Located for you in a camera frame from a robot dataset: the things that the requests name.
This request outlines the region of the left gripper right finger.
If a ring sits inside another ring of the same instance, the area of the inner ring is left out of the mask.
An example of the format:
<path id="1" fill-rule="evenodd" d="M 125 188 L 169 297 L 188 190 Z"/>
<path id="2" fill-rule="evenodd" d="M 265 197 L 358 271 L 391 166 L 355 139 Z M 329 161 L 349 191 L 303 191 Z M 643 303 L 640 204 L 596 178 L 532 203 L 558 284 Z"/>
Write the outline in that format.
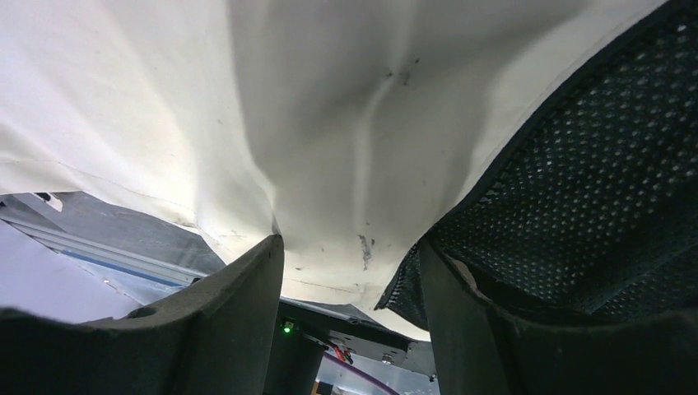
<path id="1" fill-rule="evenodd" d="M 694 394 L 697 312 L 586 323 L 480 296 L 433 243 L 418 244 L 443 394 Z"/>

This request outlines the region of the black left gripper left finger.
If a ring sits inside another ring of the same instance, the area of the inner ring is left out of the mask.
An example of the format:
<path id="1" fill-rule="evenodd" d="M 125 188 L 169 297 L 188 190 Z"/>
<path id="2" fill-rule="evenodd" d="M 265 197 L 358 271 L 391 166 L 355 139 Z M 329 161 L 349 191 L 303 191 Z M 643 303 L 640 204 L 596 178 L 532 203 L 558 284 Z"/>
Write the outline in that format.
<path id="1" fill-rule="evenodd" d="M 260 394 L 284 246 L 271 235 L 224 269 L 120 319 L 1 312 L 4 394 Z"/>

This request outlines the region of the cream zip-up jacket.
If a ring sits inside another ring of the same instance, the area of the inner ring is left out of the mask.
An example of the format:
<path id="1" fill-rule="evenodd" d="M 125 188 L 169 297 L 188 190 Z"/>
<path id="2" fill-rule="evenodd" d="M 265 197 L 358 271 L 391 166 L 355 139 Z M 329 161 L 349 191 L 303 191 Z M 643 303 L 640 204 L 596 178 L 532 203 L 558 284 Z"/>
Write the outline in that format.
<path id="1" fill-rule="evenodd" d="M 418 242 L 550 321 L 697 302 L 694 1 L 4 1 L 1 192 L 430 340 Z"/>

